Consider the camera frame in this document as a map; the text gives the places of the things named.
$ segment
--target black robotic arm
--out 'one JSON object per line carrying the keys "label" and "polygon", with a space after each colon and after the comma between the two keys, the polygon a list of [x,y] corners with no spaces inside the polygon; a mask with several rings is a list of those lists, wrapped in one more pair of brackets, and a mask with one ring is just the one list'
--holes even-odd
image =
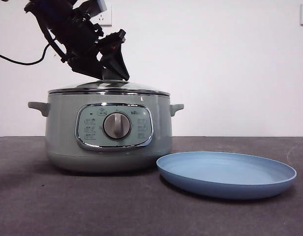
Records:
{"label": "black robotic arm", "polygon": [[[87,0],[73,8],[76,2],[30,0],[25,12],[31,12],[36,17],[48,43],[74,72],[97,79],[109,74],[109,79],[128,80],[129,74],[121,53],[125,31],[121,29],[99,39],[104,35],[102,28],[99,24],[92,24],[90,19],[106,10],[104,0]],[[66,52],[59,48],[55,40],[65,46]],[[97,59],[99,52],[102,54],[100,61]]]}

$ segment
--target table surface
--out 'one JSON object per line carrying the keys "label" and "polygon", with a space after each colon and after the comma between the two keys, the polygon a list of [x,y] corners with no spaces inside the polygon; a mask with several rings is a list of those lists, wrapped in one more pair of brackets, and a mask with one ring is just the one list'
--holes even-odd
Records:
{"label": "table surface", "polygon": [[157,168],[85,175],[52,166],[44,137],[0,138],[0,236],[302,236],[303,137],[174,137],[173,150],[259,155],[294,167],[286,192],[252,201],[180,190]]}

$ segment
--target blue plate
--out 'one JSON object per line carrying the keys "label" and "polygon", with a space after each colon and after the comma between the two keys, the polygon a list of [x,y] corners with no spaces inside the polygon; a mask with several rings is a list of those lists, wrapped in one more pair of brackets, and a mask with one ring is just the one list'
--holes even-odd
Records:
{"label": "blue plate", "polygon": [[282,162],[227,152],[179,152],[159,158],[157,165],[171,184],[224,199],[271,197],[290,187],[297,175]]}

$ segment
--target silver dial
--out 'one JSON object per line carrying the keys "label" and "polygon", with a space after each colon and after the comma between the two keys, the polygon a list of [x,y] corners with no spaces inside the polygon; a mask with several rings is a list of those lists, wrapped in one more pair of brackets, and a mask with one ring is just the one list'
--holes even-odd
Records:
{"label": "silver dial", "polygon": [[124,138],[131,129],[130,120],[122,113],[112,113],[104,121],[105,133],[112,139]]}

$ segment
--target black cable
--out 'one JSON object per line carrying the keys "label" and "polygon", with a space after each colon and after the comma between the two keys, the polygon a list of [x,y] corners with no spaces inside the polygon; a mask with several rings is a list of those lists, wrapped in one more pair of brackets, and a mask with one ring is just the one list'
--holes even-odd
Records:
{"label": "black cable", "polygon": [[1,54],[0,54],[0,58],[3,58],[3,59],[5,59],[9,62],[16,63],[16,64],[19,64],[19,65],[35,65],[35,64],[38,64],[39,62],[41,62],[44,59],[45,53],[47,52],[47,49],[48,49],[49,45],[50,45],[49,43],[46,45],[46,47],[43,50],[42,57],[39,60],[35,61],[35,62],[31,62],[31,63],[19,62],[19,61],[15,61],[15,60],[9,59],[7,57],[4,57]]}

